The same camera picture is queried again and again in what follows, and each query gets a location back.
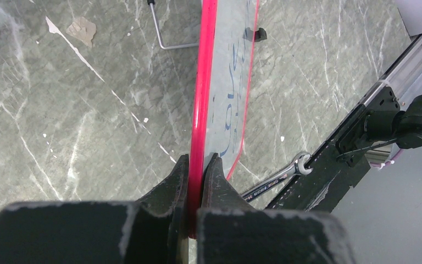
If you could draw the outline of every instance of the torn paper piece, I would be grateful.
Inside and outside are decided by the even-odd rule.
[[[72,22],[65,32],[91,48],[93,47],[91,40],[96,33],[96,25],[84,17],[79,17]]]

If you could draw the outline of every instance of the wrench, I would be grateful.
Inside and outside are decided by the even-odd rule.
[[[282,183],[284,180],[288,179],[288,181],[290,182],[296,175],[310,174],[313,169],[305,168],[305,164],[307,164],[310,158],[311,155],[309,153],[300,152],[295,156],[295,158],[289,165],[279,170],[278,172],[272,174],[266,180],[259,182],[254,187],[251,187],[243,194],[241,194],[242,198],[244,198],[247,202],[251,202],[254,199],[260,197],[263,193],[272,189],[274,186]]]

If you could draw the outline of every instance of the pink wire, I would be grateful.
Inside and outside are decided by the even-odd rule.
[[[402,152],[403,152],[403,149],[400,149],[399,151],[397,151],[397,153],[391,158],[390,161],[386,161],[384,163],[384,166],[382,166],[381,164],[378,164],[378,163],[373,163],[373,162],[370,162],[370,165],[372,167],[376,167],[376,168],[382,168],[382,167],[389,166],[389,165],[392,164],[392,161],[394,161],[394,162],[396,161],[396,159],[402,154]]]

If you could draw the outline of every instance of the red edge trim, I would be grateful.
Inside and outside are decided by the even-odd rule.
[[[259,0],[256,1],[256,11],[255,11],[255,22],[253,25],[253,43],[252,43],[252,53],[250,55],[250,70],[248,75],[248,86],[247,86],[247,104],[245,105],[245,113],[243,114],[243,129],[242,129],[242,142],[240,142],[240,151],[238,152],[237,158],[235,159],[234,165],[230,168],[229,174],[227,175],[226,179],[229,180],[234,172],[235,167],[237,166],[237,162],[240,159],[240,155],[242,154],[243,149],[243,138],[245,136],[245,124],[247,123],[247,108],[248,108],[248,100],[250,98],[250,85],[252,80],[252,68],[253,68],[253,51],[254,51],[254,37],[256,34],[256,25],[258,22],[258,9],[259,9]]]
[[[188,235],[195,238],[196,214],[201,204],[201,185],[203,180],[203,153],[206,141],[206,122],[208,121],[209,85],[213,65],[214,33],[218,0],[204,0],[199,35],[198,66],[193,110],[190,167],[188,170]]]

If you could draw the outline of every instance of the marble floor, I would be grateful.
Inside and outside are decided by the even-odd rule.
[[[198,39],[199,1],[156,7],[166,43]],[[238,191],[313,152],[410,43],[393,0],[260,0],[258,23]],[[144,0],[0,0],[0,208],[141,197],[189,152],[196,65]]]

